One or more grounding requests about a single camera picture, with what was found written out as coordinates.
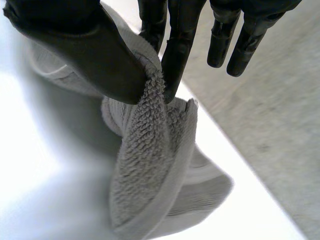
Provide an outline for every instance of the ribbed fabric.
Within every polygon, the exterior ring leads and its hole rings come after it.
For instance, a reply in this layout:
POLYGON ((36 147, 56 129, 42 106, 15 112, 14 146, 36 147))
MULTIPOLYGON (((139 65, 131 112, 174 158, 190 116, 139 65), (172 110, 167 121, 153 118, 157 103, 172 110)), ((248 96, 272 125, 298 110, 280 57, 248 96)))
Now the ribbed fabric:
POLYGON ((28 48, 30 64, 62 88, 103 98, 102 117, 122 137, 109 197, 112 228, 119 238, 143 240, 176 233, 216 209, 232 181, 195 148, 196 102, 175 98, 165 104, 157 53, 114 10, 104 7, 145 66, 148 81, 138 105, 101 96, 63 60, 33 42, 28 48))

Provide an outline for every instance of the textured fabric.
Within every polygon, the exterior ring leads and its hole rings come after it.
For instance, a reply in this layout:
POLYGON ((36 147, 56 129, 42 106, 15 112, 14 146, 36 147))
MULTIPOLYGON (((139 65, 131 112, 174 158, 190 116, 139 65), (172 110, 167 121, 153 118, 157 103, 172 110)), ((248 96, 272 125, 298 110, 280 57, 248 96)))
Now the textured fabric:
POLYGON ((119 238, 142 240, 176 233, 203 221, 223 202, 232 182, 194 150, 196 102, 175 98, 164 103, 157 53, 115 11, 104 7, 145 66, 148 81, 138 105, 101 96, 62 60, 32 42, 27 49, 30 63, 62 88, 103 98, 102 117, 122 137, 109 197, 112 227, 119 238))

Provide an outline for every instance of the folded towel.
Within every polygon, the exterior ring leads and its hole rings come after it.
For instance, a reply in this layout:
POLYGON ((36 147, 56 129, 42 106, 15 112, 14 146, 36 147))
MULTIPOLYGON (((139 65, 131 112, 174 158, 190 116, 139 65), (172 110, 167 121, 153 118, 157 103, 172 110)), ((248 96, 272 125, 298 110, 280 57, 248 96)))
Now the folded towel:
POLYGON ((164 102, 161 62, 153 48, 104 5, 148 81, 138 105, 101 96, 62 59, 30 41, 32 68, 52 83, 102 98, 106 125, 122 137, 110 183, 110 218, 121 240, 177 233, 203 221, 229 194, 232 181, 195 148, 197 104, 164 102))

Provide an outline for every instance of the gray floor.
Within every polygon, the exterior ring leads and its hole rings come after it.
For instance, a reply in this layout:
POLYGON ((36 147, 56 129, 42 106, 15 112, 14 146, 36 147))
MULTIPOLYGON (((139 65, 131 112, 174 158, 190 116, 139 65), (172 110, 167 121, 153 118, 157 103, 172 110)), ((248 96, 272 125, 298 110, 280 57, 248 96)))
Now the gray floor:
POLYGON ((310 240, 320 239, 319 23, 320 1, 302 1, 269 29, 245 73, 233 78, 226 73, 231 51, 222 68, 207 66, 213 24, 207 3, 183 75, 310 240))

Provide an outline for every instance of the robotic hand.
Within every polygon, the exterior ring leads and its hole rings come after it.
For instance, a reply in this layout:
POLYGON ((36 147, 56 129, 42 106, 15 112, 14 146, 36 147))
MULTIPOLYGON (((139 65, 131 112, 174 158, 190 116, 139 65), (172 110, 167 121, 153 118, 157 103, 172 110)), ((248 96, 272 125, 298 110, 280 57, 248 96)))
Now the robotic hand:
MULTIPOLYGON (((143 67, 122 40, 100 0, 6 0, 4 14, 23 35, 56 53, 102 94, 136 104, 144 90, 143 67)), ((227 73, 240 76, 263 39, 287 11, 301 0, 210 0, 215 18, 207 63, 223 65, 241 10, 244 24, 227 73)), ((159 52, 167 9, 170 38, 162 58, 170 102, 178 89, 206 0, 138 0, 140 35, 159 52)))
MULTIPOLYGON (((210 0, 215 18, 207 63, 220 68, 225 60, 241 10, 244 24, 230 61, 227 73, 240 76, 263 39, 285 12, 294 9, 301 0, 210 0)), ((167 88, 174 96, 195 38, 200 13, 206 0, 138 0, 142 20, 140 33, 159 51, 165 31, 167 5, 170 14, 170 38, 162 58, 167 88)))

